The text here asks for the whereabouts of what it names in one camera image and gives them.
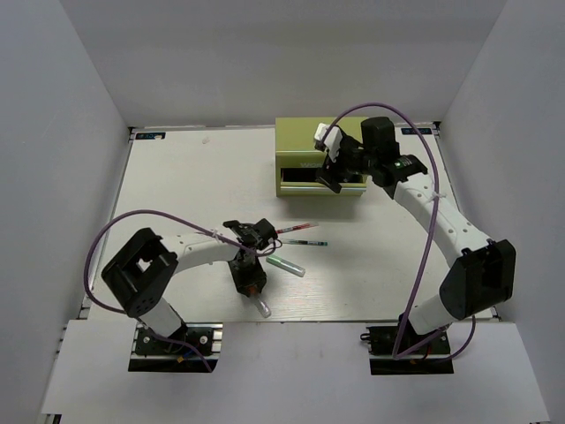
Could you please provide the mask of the orange cap highlighter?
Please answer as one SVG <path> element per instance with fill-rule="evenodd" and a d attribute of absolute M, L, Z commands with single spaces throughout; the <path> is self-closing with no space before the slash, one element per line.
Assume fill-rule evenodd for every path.
<path fill-rule="evenodd" d="M 267 319 L 271 316 L 271 309 L 267 302 L 262 298 L 261 292 L 257 287 L 251 287 L 249 289 L 248 299 L 255 305 L 263 318 Z"/>

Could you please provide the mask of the green metal drawer toolbox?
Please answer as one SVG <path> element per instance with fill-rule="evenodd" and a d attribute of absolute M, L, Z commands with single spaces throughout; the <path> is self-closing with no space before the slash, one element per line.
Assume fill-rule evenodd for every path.
<path fill-rule="evenodd" d="M 315 181 L 316 170 L 326 155 L 314 148 L 318 124 L 331 124 L 332 117 L 278 117 L 275 120 L 275 190 L 277 197 L 335 197 Z"/>

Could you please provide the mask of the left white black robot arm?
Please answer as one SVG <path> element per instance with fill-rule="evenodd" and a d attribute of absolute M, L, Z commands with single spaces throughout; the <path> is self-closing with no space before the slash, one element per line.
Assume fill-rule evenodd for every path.
<path fill-rule="evenodd" d="M 228 264 L 236 291 L 247 298 L 261 294 L 267 283 L 259 253 L 274 247 L 275 227 L 266 219 L 257 223 L 227 221 L 223 227 L 236 238 L 206 235 L 203 230 L 162 238 L 143 228 L 125 243 L 102 270 L 108 286 L 127 316 L 156 334 L 166 352 L 185 346 L 185 323 L 163 294 L 176 274 L 205 264 Z"/>

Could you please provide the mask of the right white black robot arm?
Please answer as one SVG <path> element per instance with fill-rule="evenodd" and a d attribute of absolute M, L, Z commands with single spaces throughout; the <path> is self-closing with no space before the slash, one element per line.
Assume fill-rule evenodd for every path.
<path fill-rule="evenodd" d="M 509 300 L 513 294 L 516 249 L 506 239 L 495 241 L 477 229 L 434 190 L 426 166 L 404 155 L 387 117 L 365 119 L 361 140 L 338 126 L 318 124 L 313 140 L 325 153 L 316 180 L 334 193 L 353 176 L 366 176 L 407 210 L 432 236 L 449 271 L 437 294 L 414 306 L 398 330 L 400 345 L 419 352 L 431 333 Z"/>

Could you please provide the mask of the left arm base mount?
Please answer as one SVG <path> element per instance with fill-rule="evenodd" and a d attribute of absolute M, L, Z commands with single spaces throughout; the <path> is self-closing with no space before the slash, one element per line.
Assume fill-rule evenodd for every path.
<path fill-rule="evenodd" d="M 188 346 L 154 337 L 151 330 L 138 324 L 133 334 L 128 371 L 141 373 L 206 374 L 215 369 L 222 346 L 220 323 L 187 323 L 171 336 L 192 345 L 204 361 Z"/>

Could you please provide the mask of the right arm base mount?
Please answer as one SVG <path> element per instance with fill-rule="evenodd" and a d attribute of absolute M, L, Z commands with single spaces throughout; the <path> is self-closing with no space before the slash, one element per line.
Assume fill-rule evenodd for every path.
<path fill-rule="evenodd" d="M 398 325 L 378 325 L 367 327 L 359 336 L 369 352 L 371 375 L 452 375 L 454 367 L 448 336 L 443 331 L 435 339 L 422 344 L 401 359 L 392 355 Z"/>

